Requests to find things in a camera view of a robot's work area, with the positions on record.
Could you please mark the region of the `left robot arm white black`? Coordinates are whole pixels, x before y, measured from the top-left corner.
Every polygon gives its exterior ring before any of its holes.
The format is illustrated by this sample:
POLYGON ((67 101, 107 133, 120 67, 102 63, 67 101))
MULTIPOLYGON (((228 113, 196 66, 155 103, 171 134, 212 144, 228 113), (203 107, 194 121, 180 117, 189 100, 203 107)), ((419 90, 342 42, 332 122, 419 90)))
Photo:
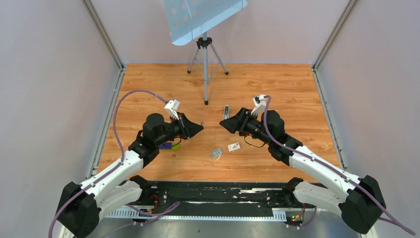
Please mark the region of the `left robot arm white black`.
POLYGON ((161 114, 150 114, 135 141, 119 159, 90 179, 79 184, 70 182, 63 188, 50 228, 59 221, 77 238, 85 238, 116 209, 134 201, 148 204, 152 192, 145 187, 146 181, 139 176, 128 181, 126 178, 156 158, 162 144, 176 138, 188 140, 203 129, 184 113, 178 113, 170 122, 165 122, 161 114))

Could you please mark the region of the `white staple box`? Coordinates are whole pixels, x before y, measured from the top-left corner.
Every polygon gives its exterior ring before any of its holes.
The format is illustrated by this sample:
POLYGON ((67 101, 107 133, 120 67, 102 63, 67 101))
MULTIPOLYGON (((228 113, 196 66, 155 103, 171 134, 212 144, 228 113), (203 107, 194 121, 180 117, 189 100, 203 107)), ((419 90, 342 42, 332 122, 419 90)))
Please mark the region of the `white staple box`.
POLYGON ((233 151, 237 151, 237 150, 241 149, 241 146, 240 146, 239 142, 236 142, 236 143, 229 144, 227 146, 227 148, 228 148, 229 152, 233 152, 233 151))

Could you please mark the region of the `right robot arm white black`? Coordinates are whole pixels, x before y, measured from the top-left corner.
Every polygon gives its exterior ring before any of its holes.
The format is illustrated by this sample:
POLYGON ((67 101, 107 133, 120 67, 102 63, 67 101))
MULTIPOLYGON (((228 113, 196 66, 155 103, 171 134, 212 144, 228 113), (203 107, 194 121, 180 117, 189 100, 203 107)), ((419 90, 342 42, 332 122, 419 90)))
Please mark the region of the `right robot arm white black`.
POLYGON ((219 124, 232 134, 259 139, 268 145, 275 160, 305 172, 322 184, 311 185, 293 178, 288 183, 289 189, 283 192, 287 206, 307 203, 328 210, 360 234, 367 234, 383 214, 386 204, 375 178, 369 175, 362 178, 341 170, 313 153, 285 131, 285 122, 276 111, 269 110, 258 120, 249 109, 241 108, 219 124))

